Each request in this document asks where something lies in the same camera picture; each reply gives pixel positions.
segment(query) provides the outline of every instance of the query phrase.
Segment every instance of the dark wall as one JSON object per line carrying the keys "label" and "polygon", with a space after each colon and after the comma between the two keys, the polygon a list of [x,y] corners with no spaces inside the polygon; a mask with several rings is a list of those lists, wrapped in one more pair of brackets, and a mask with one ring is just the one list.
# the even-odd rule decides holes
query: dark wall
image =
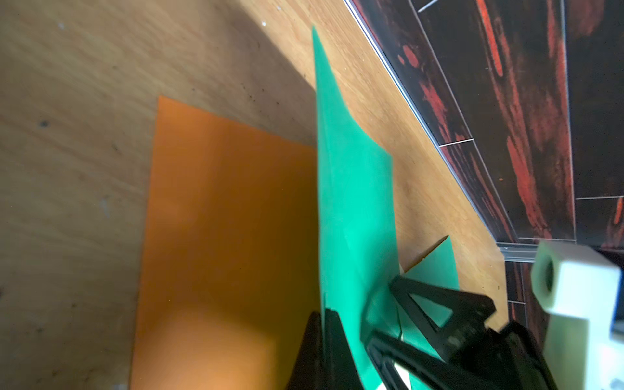
{"label": "dark wall", "polygon": [[624,246],[624,2],[353,3],[497,241]]}

